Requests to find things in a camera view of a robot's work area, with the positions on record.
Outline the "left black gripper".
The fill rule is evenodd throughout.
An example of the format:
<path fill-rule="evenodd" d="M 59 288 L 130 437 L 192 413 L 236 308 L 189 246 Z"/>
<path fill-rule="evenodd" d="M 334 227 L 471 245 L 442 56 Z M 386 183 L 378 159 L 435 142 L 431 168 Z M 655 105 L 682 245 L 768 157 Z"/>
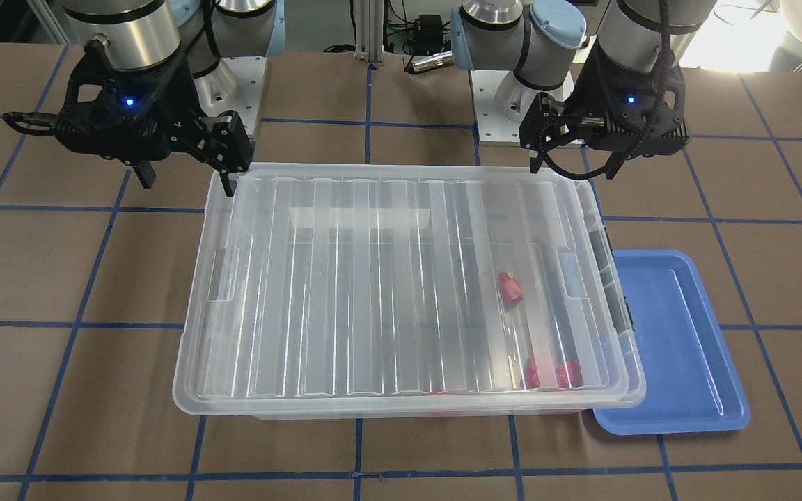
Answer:
<path fill-rule="evenodd" d="M 631 70 L 605 51 L 593 50 L 561 112 L 551 108 L 547 93 L 535 96 L 519 126 L 519 143 L 529 149 L 531 173 L 538 174 L 543 164 L 540 127 L 549 127 L 544 136 L 550 148 L 582 140 L 593 150 L 622 154 L 654 116 L 655 124 L 634 155 L 669 156 L 691 140 L 684 104 L 685 81 L 678 65 L 669 70 L 666 83 L 656 86 L 652 73 Z"/>

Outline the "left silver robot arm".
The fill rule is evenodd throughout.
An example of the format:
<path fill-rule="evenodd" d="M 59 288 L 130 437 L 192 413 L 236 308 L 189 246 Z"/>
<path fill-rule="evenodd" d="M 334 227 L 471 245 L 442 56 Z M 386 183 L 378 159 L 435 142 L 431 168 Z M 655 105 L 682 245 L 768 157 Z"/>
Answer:
<path fill-rule="evenodd" d="M 690 143 L 680 59 L 713 1 L 611 1 L 563 100 L 561 88 L 588 32 L 567 1 L 462 1 L 450 20 L 455 66 L 508 73 L 531 98 L 519 104 L 529 168 L 569 180 L 614 178 L 638 157 L 671 156 Z"/>

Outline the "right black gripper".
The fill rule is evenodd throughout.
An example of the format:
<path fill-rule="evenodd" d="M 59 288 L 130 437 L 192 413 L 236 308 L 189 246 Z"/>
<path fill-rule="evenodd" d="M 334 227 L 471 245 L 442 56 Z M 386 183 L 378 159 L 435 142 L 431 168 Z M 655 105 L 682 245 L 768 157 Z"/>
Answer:
<path fill-rule="evenodd" d="M 185 153 L 219 172 L 225 195 L 235 196 L 230 173 L 249 169 L 253 147 L 236 111 L 204 114 L 182 49 L 137 71 L 115 70 L 98 40 L 87 42 L 84 52 L 54 121 L 61 145 L 132 165 L 143 189 L 157 180 L 152 161 Z"/>

